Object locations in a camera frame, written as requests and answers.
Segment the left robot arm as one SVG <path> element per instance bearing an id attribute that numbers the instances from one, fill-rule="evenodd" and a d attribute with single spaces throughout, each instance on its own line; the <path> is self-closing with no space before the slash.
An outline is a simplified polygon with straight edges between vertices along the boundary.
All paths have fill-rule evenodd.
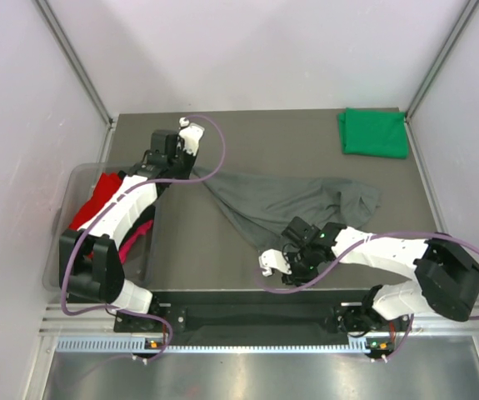
<path id="1" fill-rule="evenodd" d="M 159 325 L 162 312 L 152 305 L 152 293 L 125 276 L 122 247 L 172 180 L 189 178 L 203 134 L 196 124 L 178 132 L 153 132 L 150 148 L 128 169 L 120 187 L 87 221 L 61 235 L 59 282 L 66 295 L 132 312 L 143 330 Z"/>

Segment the grey t shirt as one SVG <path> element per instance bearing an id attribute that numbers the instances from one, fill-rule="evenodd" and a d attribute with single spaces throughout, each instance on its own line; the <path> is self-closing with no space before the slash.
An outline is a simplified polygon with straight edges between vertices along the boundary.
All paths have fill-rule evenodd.
<path id="1" fill-rule="evenodd" d="M 299 217 L 310 225 L 365 226 L 382 192 L 342 177 L 278 177 L 221 170 L 202 183 L 235 231 L 258 252 L 280 249 L 282 231 Z"/>

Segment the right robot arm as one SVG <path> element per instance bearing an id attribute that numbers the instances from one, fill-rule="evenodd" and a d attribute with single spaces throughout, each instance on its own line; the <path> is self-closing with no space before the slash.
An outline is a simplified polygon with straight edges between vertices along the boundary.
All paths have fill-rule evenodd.
<path id="1" fill-rule="evenodd" d="M 286 285 L 301 286 L 317 277 L 323 263 L 381 269 L 406 280 L 372 287 L 360 306 L 339 316 L 342 330 L 368 333 L 399 317 L 435 312 L 447 319 L 469 319 L 479 295 L 479 263 L 460 245 L 443 238 L 378 239 L 340 223 L 319 228 L 295 217 L 282 232 L 290 250 L 263 253 L 260 264 L 278 270 Z"/>

